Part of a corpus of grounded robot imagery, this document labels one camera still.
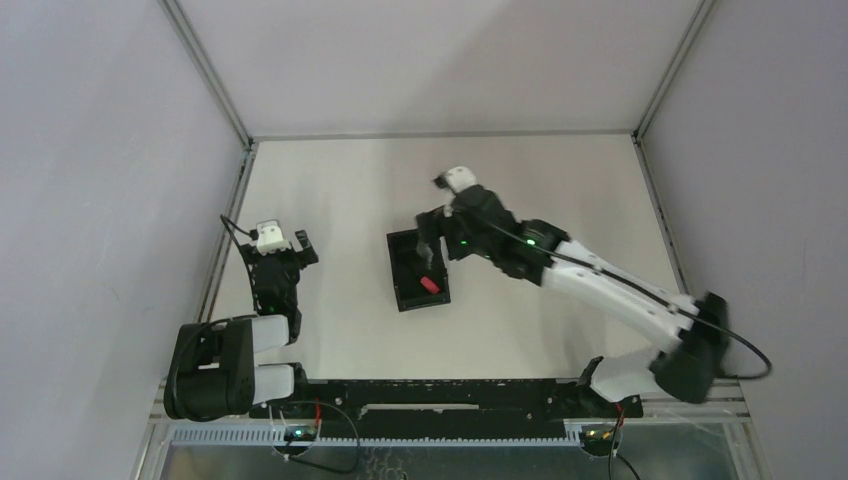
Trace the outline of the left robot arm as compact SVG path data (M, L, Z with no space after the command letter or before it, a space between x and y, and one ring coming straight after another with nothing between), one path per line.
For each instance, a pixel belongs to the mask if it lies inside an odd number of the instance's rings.
M251 244L234 243L248 274L252 311L180 327L163 394L169 418L210 422L246 414L267 399L290 417L310 409L311 388L292 379L288 367L272 373L261 392L255 360L258 352L290 345L300 336L297 286L301 272L319 257L306 231L297 231L295 238L299 249L278 226L266 225L252 232Z

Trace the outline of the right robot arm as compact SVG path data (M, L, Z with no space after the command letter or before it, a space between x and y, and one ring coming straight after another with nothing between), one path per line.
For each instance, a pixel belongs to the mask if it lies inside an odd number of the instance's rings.
M477 255L507 276L587 302L633 329L647 350L601 358L579 388L578 402L592 416L618 401L663 392L702 404L729 347L729 306L708 292L673 294L596 255L564 230L540 219L517 220L492 191L474 185L450 203L415 217L419 252L434 263L445 246L451 260Z

